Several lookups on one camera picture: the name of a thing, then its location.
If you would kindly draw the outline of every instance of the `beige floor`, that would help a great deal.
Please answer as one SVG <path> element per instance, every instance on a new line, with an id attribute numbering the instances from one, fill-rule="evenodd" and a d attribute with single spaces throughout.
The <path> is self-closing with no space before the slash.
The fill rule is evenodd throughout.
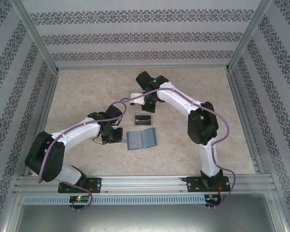
<path id="1" fill-rule="evenodd" d="M 141 92 L 135 82 L 144 69 L 61 71 L 45 130 L 66 129 L 92 112 L 105 111 L 114 101 Z M 217 145 L 222 166 L 237 174 L 255 173 L 224 68 L 146 69 L 153 77 L 163 75 L 179 90 L 201 101 L 210 101 L 215 111 L 230 124 L 231 134 Z M 121 122 L 127 131 L 133 126 L 133 114 L 140 107 L 128 106 Z M 199 174 L 201 160 L 197 146 L 187 134 L 187 119 L 167 103 L 157 103 L 153 115 L 158 146 L 128 151 L 123 143 L 98 145 L 83 141 L 65 154 L 64 161 L 87 175 L 174 175 Z M 218 137 L 226 130 L 219 121 Z"/>

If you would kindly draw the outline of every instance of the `perforated metal strip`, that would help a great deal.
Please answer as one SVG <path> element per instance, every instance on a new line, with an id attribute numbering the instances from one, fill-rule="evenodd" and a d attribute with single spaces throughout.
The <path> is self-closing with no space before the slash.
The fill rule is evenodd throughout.
<path id="1" fill-rule="evenodd" d="M 27 196 L 24 205 L 68 205 L 69 196 Z M 94 196 L 93 205 L 205 204 L 204 195 Z"/>

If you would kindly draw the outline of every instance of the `aluminum frame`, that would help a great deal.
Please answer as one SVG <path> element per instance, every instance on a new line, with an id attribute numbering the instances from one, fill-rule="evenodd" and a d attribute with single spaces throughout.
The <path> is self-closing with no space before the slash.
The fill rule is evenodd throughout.
<path id="1" fill-rule="evenodd" d="M 227 175 L 230 184 L 233 177 Z M 187 175 L 166 176 L 99 176 L 102 178 L 101 192 L 93 196 L 127 195 L 204 195 L 214 192 L 188 192 L 186 183 L 181 180 Z M 262 193 L 266 197 L 271 218 L 277 232 L 290 232 L 276 186 L 271 174 L 238 174 L 232 194 Z M 38 184 L 37 176 L 20 176 L 13 190 L 12 200 L 2 227 L 2 232 L 14 232 L 21 214 L 26 196 L 72 196 L 79 194 L 61 194 L 57 192 L 59 182 Z"/>
<path id="2" fill-rule="evenodd" d="M 272 0 L 261 0 L 255 13 L 252 16 L 252 19 L 247 26 L 240 42 L 238 43 L 235 51 L 233 52 L 233 55 L 228 63 L 228 67 L 230 70 L 233 70 L 236 63 L 238 62 L 239 58 L 241 57 L 243 51 L 246 48 L 246 45 L 248 44 L 249 40 L 251 39 L 253 33 L 258 27 L 258 24 L 260 23 L 262 17 L 264 16 L 265 12 L 269 8 L 270 4 L 272 3 Z"/>
<path id="3" fill-rule="evenodd" d="M 37 45 L 40 53 L 42 54 L 44 60 L 46 61 L 48 67 L 52 70 L 54 73 L 58 70 L 58 67 L 49 52 L 42 36 L 40 35 L 37 27 L 35 26 L 34 22 L 32 21 L 32 18 L 30 14 L 28 13 L 27 9 L 24 6 L 24 3 L 22 0 L 11 0 L 11 4 L 13 5 L 14 9 L 16 10 L 18 16 L 20 17 L 21 21 L 24 23 L 28 33 L 32 37 L 33 41 Z"/>
<path id="4" fill-rule="evenodd" d="M 238 88 L 236 87 L 233 73 L 228 69 L 226 69 L 225 71 L 226 71 L 226 75 L 227 75 L 227 78 L 229 81 L 231 93 L 233 95 L 233 99 L 235 102 L 235 107 L 236 107 L 236 110 L 238 112 L 238 116 L 240 118 L 240 122 L 241 122 L 241 125 L 243 128 L 244 136 L 246 138 L 246 142 L 247 142 L 247 146 L 248 146 L 248 149 L 250 152 L 250 156 L 252 158 L 254 166 L 257 165 L 257 167 L 258 167 L 256 172 L 260 173 L 260 174 L 264 174 L 265 171 L 264 171 L 264 167 L 263 167 L 263 164 L 261 161 L 261 157 L 260 157 L 260 154 L 258 153 L 256 143 L 254 141 L 252 132 L 250 130 L 249 122 L 248 122 L 248 119 L 247 119 L 247 116 L 245 113 L 245 108 L 244 108 L 242 101 L 240 100 L 241 97 L 240 97 Z"/>

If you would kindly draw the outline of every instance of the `white robotic arm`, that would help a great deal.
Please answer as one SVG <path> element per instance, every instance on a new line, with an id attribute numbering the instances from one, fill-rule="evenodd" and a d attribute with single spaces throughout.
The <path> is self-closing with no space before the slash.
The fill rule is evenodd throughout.
<path id="1" fill-rule="evenodd" d="M 222 171 L 215 165 L 213 160 L 211 147 L 213 142 L 216 140 L 218 123 L 216 116 L 211 113 L 203 112 L 202 109 L 195 106 L 202 105 L 206 108 L 214 110 L 212 104 L 206 102 L 202 104 L 196 101 L 180 90 L 178 90 L 171 82 L 168 81 L 163 76 L 157 78 L 152 78 L 147 72 L 139 74 L 136 81 L 141 86 L 144 93 L 152 91 L 154 89 L 159 89 L 159 91 L 144 96 L 140 99 L 131 101 L 132 104 L 139 103 L 142 105 L 142 109 L 148 112 L 155 112 L 156 101 L 167 102 L 178 111 L 180 111 L 188 119 L 188 135 L 198 144 L 199 152 L 202 161 L 202 171 L 203 176 L 208 177 L 209 181 L 215 182 L 215 179 L 219 179 L 222 176 Z M 140 94 L 133 93 L 131 96 L 138 96 Z M 216 146 L 214 148 L 214 158 L 217 163 L 217 151 Z"/>
<path id="2" fill-rule="evenodd" d="M 209 102 L 201 103 L 190 98 L 176 89 L 163 76 L 154 79 L 147 72 L 143 72 L 138 75 L 136 81 L 144 90 L 144 93 L 147 94 L 144 97 L 132 100 L 131 104 L 140 103 L 144 111 L 154 113 L 157 101 L 168 102 L 186 116 L 188 119 L 188 135 L 199 146 L 202 161 L 202 182 L 208 189 L 215 185 L 222 177 L 222 170 L 216 166 L 217 163 L 213 159 L 214 157 L 216 162 L 218 160 L 216 147 L 213 146 L 217 136 L 218 123 L 215 115 L 197 106 L 213 111 L 212 104 Z M 56 179 L 72 185 L 83 186 L 86 175 L 73 166 L 63 164 L 65 152 L 83 140 L 100 134 L 104 144 L 121 142 L 122 128 L 116 127 L 119 124 L 118 119 L 108 122 L 100 121 L 119 118 L 119 116 L 122 116 L 122 112 L 111 105 L 106 112 L 89 114 L 82 122 L 64 131 L 52 134 L 45 131 L 39 133 L 26 157 L 25 164 L 35 173 L 39 174 L 41 172 L 42 179 L 46 182 Z M 100 122 L 87 124 L 93 120 L 99 120 Z M 44 159 L 46 151 L 49 153 L 47 158 Z"/>
<path id="3" fill-rule="evenodd" d="M 48 134 L 45 131 L 39 133 L 26 157 L 25 164 L 36 174 L 39 174 L 46 150 L 49 149 L 53 141 L 57 140 L 49 150 L 43 168 L 42 179 L 46 182 L 55 179 L 72 185 L 82 185 L 82 183 L 78 182 L 84 180 L 86 175 L 74 166 L 63 164 L 64 154 L 85 139 L 97 137 L 100 134 L 103 143 L 121 142 L 122 128 L 117 128 L 119 119 L 89 123 L 94 120 L 112 119 L 120 115 L 122 115 L 122 112 L 111 105 L 105 112 L 89 114 L 83 121 L 64 131 L 52 134 Z"/>

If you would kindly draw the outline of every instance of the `patterned wallpaper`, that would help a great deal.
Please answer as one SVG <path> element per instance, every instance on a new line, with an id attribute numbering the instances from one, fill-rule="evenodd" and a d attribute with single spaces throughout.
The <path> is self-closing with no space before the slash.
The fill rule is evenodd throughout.
<path id="1" fill-rule="evenodd" d="M 35 138 L 53 74 L 8 0 L 0 0 L 0 217 Z"/>
<path id="2" fill-rule="evenodd" d="M 233 75 L 290 224 L 290 0 L 271 3 Z"/>
<path id="3" fill-rule="evenodd" d="M 260 0 L 24 0 L 59 68 L 226 65 Z"/>

